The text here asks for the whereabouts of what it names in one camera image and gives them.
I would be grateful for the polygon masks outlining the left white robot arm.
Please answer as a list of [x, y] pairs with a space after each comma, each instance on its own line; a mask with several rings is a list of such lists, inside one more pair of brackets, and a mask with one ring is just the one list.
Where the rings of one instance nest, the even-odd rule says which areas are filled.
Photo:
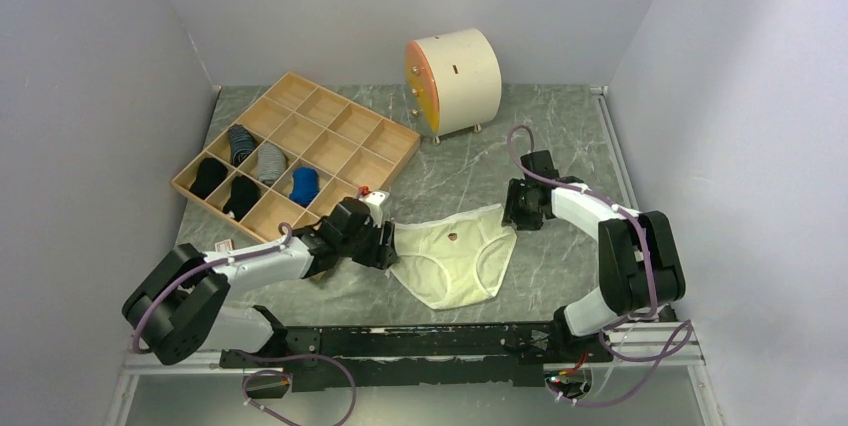
[[199, 350], [229, 350], [262, 366], [291, 352], [288, 330], [268, 308], [238, 310], [226, 301], [283, 281], [317, 277], [349, 259], [386, 270], [398, 260], [395, 227], [385, 220], [389, 195], [346, 197], [316, 223], [278, 227], [270, 242], [226, 252], [174, 247], [122, 307], [132, 326], [131, 348], [165, 366]]

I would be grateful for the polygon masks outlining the cream cloth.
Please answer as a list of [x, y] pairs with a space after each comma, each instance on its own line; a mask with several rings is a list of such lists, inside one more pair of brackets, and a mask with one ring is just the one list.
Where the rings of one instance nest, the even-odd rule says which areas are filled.
[[398, 262], [389, 273], [432, 310], [475, 305], [496, 297], [517, 242], [494, 204], [441, 220], [395, 226]]

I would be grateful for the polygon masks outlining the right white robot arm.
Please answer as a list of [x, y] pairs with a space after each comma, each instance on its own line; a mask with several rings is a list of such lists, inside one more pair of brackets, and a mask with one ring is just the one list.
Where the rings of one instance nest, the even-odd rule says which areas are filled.
[[665, 214], [623, 207], [575, 178], [560, 176], [546, 150], [520, 156], [518, 165], [523, 176], [508, 184], [503, 225], [537, 231], [545, 221], [557, 219], [597, 244], [597, 286], [554, 313], [549, 345], [557, 358], [572, 361], [587, 349], [591, 335], [685, 295], [685, 276]]

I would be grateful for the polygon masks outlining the blue underwear white trim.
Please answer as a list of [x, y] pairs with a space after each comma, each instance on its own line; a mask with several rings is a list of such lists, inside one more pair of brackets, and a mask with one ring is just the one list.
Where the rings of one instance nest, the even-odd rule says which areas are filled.
[[292, 172], [292, 191], [289, 199], [307, 208], [320, 192], [318, 172], [309, 167], [299, 167]]

